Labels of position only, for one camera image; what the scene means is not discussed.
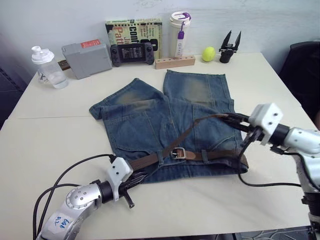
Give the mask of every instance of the book cover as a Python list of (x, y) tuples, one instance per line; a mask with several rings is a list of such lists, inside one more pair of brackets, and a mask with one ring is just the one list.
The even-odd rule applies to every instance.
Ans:
[(162, 20), (160, 18), (140, 18), (111, 20), (105, 22), (110, 44), (134, 44), (150, 42), (154, 58), (162, 57)]

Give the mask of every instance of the black cable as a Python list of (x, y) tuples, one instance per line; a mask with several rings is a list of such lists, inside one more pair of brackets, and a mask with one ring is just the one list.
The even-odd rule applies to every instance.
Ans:
[(33, 209), (33, 218), (32, 218), (32, 232), (33, 232), (33, 239), (35, 240), (37, 238), (37, 212), (38, 212), (38, 207), (41, 199), (46, 195), (48, 192), (50, 192), (52, 189), (57, 189), (61, 187), (78, 187), (80, 185), (78, 184), (72, 184), (72, 183), (64, 183), (64, 184), (59, 184), (55, 187), (50, 187), (47, 190), (45, 190), (41, 195), (38, 197), (38, 199), (35, 202), (34, 209)]
[(295, 187), (301, 187), (300, 184), (297, 183), (291, 183), (291, 182), (274, 182), (274, 183), (264, 183), (264, 184), (252, 184), (248, 183), (241, 177), (241, 157), (243, 156), (244, 152), (247, 150), (249, 145), (252, 143), (252, 141), (248, 141), (242, 148), (241, 152), (239, 153), (237, 160), (238, 160), (238, 177), (241, 182), (243, 182), (245, 185), (251, 186), (251, 187), (271, 187), (271, 186), (295, 186)]
[(48, 207), (49, 207), (49, 203), (50, 203), (50, 200), (54, 194), (54, 191), (55, 191), (55, 188), (56, 186), (58, 185), (58, 183), (60, 182), (60, 180), (63, 178), (63, 176), (69, 172), (72, 168), (74, 168), (75, 166), (79, 165), (79, 164), (82, 164), (88, 160), (91, 160), (91, 159), (96, 159), (96, 158), (100, 158), (100, 157), (109, 157), (110, 160), (113, 162), (113, 160), (116, 158), (114, 155), (112, 154), (100, 154), (100, 155), (96, 155), (96, 156), (91, 156), (91, 157), (88, 157), (86, 159), (83, 159), (81, 161), (78, 161), (77, 163), (73, 164), (72, 166), (70, 166), (67, 170), (65, 170), (59, 177), (58, 179), (55, 181), (53, 187), (52, 187), (52, 190), (48, 196), (48, 199), (46, 200), (46, 203), (45, 203), (45, 206), (43, 208), (43, 212), (42, 212), (42, 215), (41, 215), (41, 219), (39, 221), (39, 226), (38, 226), (38, 231), (37, 231), (37, 234), (40, 233), (41, 229), (42, 229), (42, 225), (44, 223), (44, 219), (45, 219), (45, 215), (47, 213), (47, 210), (48, 210)]
[(305, 174), (306, 178), (309, 180), (309, 183), (312, 185), (312, 187), (314, 187), (315, 189), (317, 189), (320, 192), (320, 187), (310, 177), (309, 171), (307, 170), (306, 161), (305, 161), (304, 157), (300, 153), (297, 153), (297, 152), (282, 152), (280, 154), (289, 155), (289, 156), (298, 156), (300, 158), (300, 160), (301, 160), (302, 169), (304, 171), (304, 174)]

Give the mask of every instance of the denim shorts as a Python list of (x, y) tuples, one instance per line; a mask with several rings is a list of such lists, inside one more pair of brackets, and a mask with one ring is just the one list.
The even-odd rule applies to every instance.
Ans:
[[(102, 119), (113, 152), (134, 161), (158, 153), (159, 162), (143, 170), (144, 183), (180, 178), (237, 174), (237, 160), (222, 157), (210, 161), (163, 158), (161, 151), (178, 138), (195, 119), (217, 113), (234, 113), (226, 77), (167, 70), (163, 93), (135, 78), (124, 88), (90, 108), (92, 116)], [(217, 118), (208, 118), (188, 135), (179, 147), (192, 152), (236, 150), (241, 148), (239, 130)], [(241, 172), (247, 172), (241, 165)]]

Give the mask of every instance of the yellow ball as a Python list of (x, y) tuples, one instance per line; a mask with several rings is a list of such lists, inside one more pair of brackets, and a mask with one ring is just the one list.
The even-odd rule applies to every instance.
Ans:
[(202, 59), (205, 62), (210, 62), (212, 59), (214, 59), (216, 55), (216, 50), (212, 46), (208, 46), (205, 48), (205, 50), (202, 53)]

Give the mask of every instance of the wooden block holder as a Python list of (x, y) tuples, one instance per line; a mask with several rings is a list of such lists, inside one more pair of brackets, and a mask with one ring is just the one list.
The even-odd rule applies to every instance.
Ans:
[(195, 65), (196, 58), (193, 55), (190, 56), (182, 56), (179, 58), (159, 58), (155, 61), (155, 69), (169, 69), (176, 67), (184, 67)]

